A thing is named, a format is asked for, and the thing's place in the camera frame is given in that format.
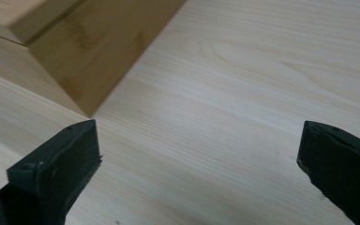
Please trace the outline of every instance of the light wood surface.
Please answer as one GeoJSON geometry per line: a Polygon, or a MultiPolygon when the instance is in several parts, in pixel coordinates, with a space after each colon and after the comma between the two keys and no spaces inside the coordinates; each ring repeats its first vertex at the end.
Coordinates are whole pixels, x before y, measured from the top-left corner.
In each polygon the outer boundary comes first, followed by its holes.
{"type": "Polygon", "coordinates": [[[91,116],[185,0],[87,0],[29,51],[91,116]]]}
{"type": "MultiPolygon", "coordinates": [[[[185,1],[79,1],[26,45],[0,37],[0,76],[91,116],[185,1]]],[[[66,8],[55,0],[47,2],[66,8]]],[[[16,4],[25,7],[17,1],[9,5],[16,4]]],[[[33,30],[32,25],[21,27],[33,30]]]]}
{"type": "MultiPolygon", "coordinates": [[[[352,224],[295,161],[305,120],[360,137],[360,1],[189,0],[94,117],[67,224],[352,224]]],[[[85,119],[0,78],[0,187],[85,119]]]]}
{"type": "Polygon", "coordinates": [[[0,37],[24,44],[82,0],[0,0],[0,37]]]}

